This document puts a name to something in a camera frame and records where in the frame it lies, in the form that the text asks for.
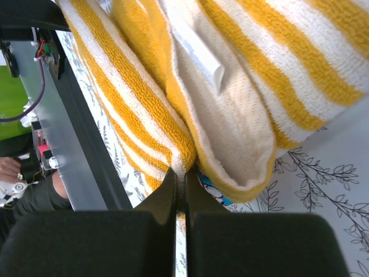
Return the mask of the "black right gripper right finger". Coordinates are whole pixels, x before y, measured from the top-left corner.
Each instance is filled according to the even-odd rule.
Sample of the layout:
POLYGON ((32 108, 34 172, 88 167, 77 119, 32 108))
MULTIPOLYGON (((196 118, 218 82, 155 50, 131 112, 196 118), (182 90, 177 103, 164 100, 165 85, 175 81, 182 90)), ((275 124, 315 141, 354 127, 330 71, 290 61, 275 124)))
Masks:
POLYGON ((232 213, 184 179, 188 276, 348 276, 333 229, 312 214, 232 213))

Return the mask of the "yellow striped towel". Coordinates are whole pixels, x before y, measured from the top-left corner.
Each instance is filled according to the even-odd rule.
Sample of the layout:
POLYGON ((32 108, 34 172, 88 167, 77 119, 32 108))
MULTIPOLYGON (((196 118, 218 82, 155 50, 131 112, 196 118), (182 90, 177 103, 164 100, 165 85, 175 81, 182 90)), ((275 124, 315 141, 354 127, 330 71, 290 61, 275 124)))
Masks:
POLYGON ((152 193, 197 165, 235 203, 368 93, 367 1, 58 1, 152 193))

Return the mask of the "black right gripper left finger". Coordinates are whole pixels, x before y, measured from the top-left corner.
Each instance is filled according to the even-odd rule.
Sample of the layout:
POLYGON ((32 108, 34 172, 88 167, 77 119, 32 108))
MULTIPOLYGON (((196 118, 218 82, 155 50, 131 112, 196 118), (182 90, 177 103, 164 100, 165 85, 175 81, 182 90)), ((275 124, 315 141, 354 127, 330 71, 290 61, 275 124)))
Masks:
POLYGON ((32 213, 1 250, 2 276, 174 276, 177 176, 125 211, 32 213))

